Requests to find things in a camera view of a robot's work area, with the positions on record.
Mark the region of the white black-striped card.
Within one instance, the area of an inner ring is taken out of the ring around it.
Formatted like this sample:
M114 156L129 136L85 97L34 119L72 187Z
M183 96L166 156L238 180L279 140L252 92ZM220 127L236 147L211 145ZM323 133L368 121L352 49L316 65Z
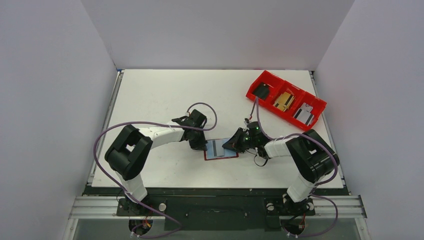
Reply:
M207 155L212 157L223 157L225 155L225 150L222 147L223 139L213 139L208 141Z

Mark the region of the red leather card holder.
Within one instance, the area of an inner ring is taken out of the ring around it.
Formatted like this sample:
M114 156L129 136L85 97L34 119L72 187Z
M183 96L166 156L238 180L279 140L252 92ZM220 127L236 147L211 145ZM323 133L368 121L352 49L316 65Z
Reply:
M204 160L211 161L238 158L239 154L237 152L223 148L223 144L228 140L229 138L207 140L206 150L204 151Z

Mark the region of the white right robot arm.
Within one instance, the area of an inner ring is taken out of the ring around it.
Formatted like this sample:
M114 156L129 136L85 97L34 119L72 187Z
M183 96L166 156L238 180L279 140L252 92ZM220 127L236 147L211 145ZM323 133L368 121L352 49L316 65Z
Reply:
M317 186L336 177L340 164L335 151L315 130L271 138L258 121L248 123L246 128L239 128L222 147L237 153L252 149L266 161L291 157L298 176L282 196L285 204L305 202Z

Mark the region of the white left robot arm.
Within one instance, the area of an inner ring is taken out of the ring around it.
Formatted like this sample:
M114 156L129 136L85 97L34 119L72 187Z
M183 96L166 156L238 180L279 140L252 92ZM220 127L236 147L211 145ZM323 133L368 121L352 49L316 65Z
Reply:
M127 198L137 203L148 195L141 171L152 149L187 141L193 150L206 150L207 141L203 131L206 123L207 117L194 109L166 124L154 123L152 127L145 128L136 128L133 123L124 126L104 154L104 159L118 175Z

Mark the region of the black cards in bin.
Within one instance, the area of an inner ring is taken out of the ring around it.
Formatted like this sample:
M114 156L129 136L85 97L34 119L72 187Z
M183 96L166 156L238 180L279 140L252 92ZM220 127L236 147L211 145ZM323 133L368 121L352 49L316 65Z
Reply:
M253 90L252 94L265 101L270 94L270 86L262 82Z

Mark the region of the gold cards in bin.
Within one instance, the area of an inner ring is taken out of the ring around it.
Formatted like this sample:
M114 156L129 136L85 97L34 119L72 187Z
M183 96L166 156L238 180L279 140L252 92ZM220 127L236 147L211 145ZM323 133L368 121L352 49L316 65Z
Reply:
M289 92L283 92L274 101L273 106L282 112L286 112L290 108L294 100L295 96L293 94Z

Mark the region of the silver cards in bin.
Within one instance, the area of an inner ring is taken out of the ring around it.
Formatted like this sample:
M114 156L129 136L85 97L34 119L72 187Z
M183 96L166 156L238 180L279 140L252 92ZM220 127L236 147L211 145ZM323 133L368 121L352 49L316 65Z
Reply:
M313 107L304 102L295 112L294 118L306 126L310 126L315 116L312 114Z

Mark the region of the red three-compartment bin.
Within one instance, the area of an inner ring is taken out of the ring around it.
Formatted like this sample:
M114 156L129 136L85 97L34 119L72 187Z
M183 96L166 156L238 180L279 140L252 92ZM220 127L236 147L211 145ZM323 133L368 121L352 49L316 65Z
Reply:
M250 85L246 97L293 126L310 130L327 102L265 70Z

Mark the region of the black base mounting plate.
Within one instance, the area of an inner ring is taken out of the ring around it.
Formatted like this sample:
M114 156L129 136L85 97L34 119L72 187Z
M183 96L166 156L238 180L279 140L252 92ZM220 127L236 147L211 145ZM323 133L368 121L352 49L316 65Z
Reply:
M324 198L291 203L278 188L149 188L133 202L117 188L87 187L76 198L71 216L78 219L129 220L130 225L163 220L167 231L226 231L264 229L278 231L297 225L304 217L332 218L334 203L347 205L345 189L322 189Z

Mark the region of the aluminium front rail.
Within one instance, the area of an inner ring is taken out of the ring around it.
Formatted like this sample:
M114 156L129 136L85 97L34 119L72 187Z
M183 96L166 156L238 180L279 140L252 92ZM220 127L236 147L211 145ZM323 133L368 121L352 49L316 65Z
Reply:
M329 196L336 204L340 219L366 218L366 210L359 195ZM141 220L143 215L120 215L119 204L115 196L78 196L75 198L69 219L125 219ZM325 199L314 197L314 218L332 218L335 216L335 207Z

